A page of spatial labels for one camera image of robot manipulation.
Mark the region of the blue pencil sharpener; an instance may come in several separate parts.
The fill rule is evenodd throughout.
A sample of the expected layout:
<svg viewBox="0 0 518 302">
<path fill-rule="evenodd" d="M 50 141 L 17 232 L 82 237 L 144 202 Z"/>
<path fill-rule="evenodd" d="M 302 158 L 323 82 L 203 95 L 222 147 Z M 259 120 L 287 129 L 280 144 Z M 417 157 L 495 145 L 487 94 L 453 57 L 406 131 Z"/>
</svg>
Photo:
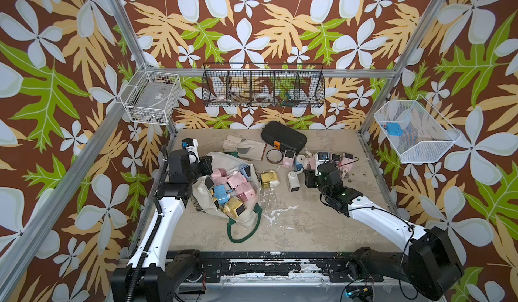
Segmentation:
<svg viewBox="0 0 518 302">
<path fill-rule="evenodd" d="M 295 158 L 295 171 L 303 171 L 305 169 L 306 156 L 303 154 L 297 155 Z"/>
<path fill-rule="evenodd" d="M 319 163 L 326 163 L 330 161 L 329 152 L 319 151 L 316 153 L 316 161 Z"/>
</svg>

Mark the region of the white pencil sharpener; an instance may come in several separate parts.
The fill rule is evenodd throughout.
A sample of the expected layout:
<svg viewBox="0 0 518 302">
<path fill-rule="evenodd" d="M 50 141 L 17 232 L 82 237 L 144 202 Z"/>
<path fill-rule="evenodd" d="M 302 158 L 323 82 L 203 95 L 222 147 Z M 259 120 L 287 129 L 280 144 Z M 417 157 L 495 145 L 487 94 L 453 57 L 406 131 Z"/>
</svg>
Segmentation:
<svg viewBox="0 0 518 302">
<path fill-rule="evenodd" d="M 299 181 L 299 175 L 303 172 L 303 170 L 300 171 L 290 171 L 287 174 L 288 179 L 288 187 L 290 192 L 296 192 L 300 190 L 300 181 Z"/>
</svg>

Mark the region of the cream tote bag green handles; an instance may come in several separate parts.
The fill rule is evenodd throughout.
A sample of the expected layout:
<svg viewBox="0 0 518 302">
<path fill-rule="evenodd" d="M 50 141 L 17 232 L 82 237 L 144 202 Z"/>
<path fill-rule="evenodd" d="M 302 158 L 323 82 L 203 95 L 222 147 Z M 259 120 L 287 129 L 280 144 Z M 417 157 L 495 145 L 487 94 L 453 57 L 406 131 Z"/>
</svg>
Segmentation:
<svg viewBox="0 0 518 302">
<path fill-rule="evenodd" d="M 196 209 L 227 220 L 227 236 L 232 243 L 240 244 L 253 237 L 263 217 L 263 209 L 259 204 L 261 183 L 256 174 L 255 165 L 247 160 L 222 152 L 207 154 L 213 158 L 213 173 L 202 176 L 193 187 L 193 200 Z M 256 198 L 243 202 L 246 211 L 238 218 L 230 218 L 223 212 L 213 197 L 213 187 L 224 185 L 232 197 L 237 197 L 235 188 L 243 183 L 251 182 L 256 190 Z"/>
</svg>

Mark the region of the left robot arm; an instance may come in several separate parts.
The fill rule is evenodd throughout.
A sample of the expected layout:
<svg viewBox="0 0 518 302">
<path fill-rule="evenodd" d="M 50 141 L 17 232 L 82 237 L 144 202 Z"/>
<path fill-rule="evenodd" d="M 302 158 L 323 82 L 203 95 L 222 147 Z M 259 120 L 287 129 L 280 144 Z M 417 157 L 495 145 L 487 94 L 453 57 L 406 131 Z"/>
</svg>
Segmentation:
<svg viewBox="0 0 518 302">
<path fill-rule="evenodd" d="M 188 278 L 201 275 L 198 250 L 179 253 L 166 262 L 176 225 L 193 192 L 193 184 L 212 174 L 210 156 L 196 157 L 176 150 L 167 158 L 168 171 L 159 177 L 152 201 L 155 213 L 141 246 L 128 265 L 116 269 L 111 279 L 114 301 L 181 301 L 178 288 Z"/>
</svg>

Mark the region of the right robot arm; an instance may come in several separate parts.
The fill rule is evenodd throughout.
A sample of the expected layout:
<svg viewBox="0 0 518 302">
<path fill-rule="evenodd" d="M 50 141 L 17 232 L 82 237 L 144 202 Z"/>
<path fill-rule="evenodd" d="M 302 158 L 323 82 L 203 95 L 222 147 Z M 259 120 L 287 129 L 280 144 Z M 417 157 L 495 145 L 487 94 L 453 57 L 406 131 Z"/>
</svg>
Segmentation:
<svg viewBox="0 0 518 302">
<path fill-rule="evenodd" d="M 357 249 L 346 264 L 350 279 L 389 277 L 409 283 L 418 295 L 437 301 L 464 275 L 464 267 L 444 230 L 415 225 L 378 206 L 358 190 L 345 187 L 333 163 L 320 164 L 304 176 L 306 187 L 317 189 L 326 207 L 369 226 L 400 249 L 395 253 L 369 247 Z"/>
</svg>

